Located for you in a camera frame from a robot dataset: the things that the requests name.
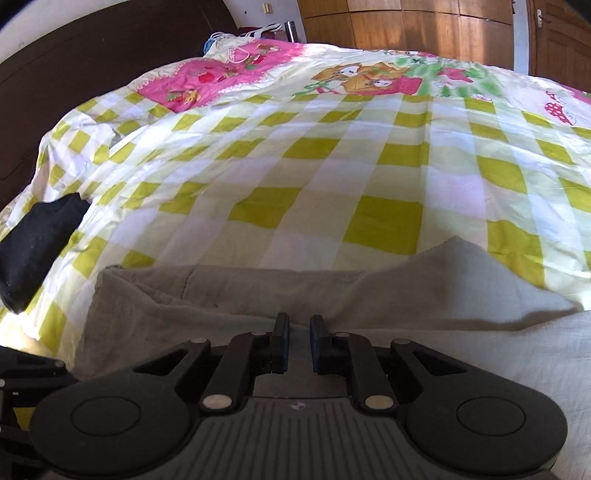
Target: ribbed plastic surface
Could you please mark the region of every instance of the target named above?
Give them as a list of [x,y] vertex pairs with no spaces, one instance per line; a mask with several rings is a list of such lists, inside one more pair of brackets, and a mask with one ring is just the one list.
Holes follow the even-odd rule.
[[[175,458],[142,480],[459,480],[406,441],[395,421],[363,415],[348,398],[252,398],[210,417]],[[524,477],[552,480],[549,472]]]

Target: dark wooden headboard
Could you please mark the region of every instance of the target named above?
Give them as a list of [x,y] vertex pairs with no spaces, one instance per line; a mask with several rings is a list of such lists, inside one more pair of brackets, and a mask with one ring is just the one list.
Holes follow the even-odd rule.
[[31,180],[41,137],[69,110],[236,32],[223,0],[128,0],[55,30],[0,63],[0,209]]

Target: black cloth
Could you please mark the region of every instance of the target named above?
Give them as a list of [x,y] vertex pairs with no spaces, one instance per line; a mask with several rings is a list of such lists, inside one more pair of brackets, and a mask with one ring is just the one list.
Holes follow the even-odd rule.
[[11,312],[27,308],[89,207],[79,193],[36,203],[0,242],[0,299]]

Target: yellow and white checkered fabric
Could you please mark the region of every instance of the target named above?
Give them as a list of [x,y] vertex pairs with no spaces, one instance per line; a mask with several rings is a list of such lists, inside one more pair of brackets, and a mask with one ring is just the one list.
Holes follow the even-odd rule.
[[108,265],[375,268],[455,235],[589,309],[590,165],[590,130],[503,102],[257,95],[175,114],[125,87],[44,137],[7,227],[68,192],[92,206],[27,311],[0,316],[71,362]]

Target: blue cloth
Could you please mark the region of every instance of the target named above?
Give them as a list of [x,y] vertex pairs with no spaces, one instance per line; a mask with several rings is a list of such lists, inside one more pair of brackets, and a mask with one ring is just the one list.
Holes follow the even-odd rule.
[[205,42],[205,45],[203,46],[203,54],[205,55],[210,48],[212,48],[212,45],[216,42],[215,38],[208,38],[207,41]]

